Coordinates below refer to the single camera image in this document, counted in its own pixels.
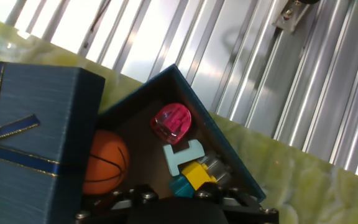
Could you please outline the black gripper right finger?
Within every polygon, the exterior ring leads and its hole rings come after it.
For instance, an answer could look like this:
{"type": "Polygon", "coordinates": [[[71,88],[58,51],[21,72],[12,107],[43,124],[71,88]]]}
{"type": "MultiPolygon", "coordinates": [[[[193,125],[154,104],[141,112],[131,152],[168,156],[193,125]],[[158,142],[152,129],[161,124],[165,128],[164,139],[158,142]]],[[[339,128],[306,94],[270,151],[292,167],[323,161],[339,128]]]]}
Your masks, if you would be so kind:
{"type": "Polygon", "coordinates": [[[264,208],[243,189],[207,182],[195,192],[195,199],[216,204],[228,223],[278,224],[278,210],[264,208]]]}

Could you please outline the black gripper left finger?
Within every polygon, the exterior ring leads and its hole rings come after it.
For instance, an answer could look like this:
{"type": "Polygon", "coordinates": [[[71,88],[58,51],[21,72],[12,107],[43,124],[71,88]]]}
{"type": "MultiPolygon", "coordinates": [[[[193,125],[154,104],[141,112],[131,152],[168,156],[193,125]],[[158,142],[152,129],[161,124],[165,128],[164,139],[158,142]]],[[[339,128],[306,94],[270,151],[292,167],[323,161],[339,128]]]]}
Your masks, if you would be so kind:
{"type": "Polygon", "coordinates": [[[99,196],[84,196],[80,211],[75,215],[75,224],[126,223],[133,208],[158,199],[158,194],[147,184],[99,196]]]}

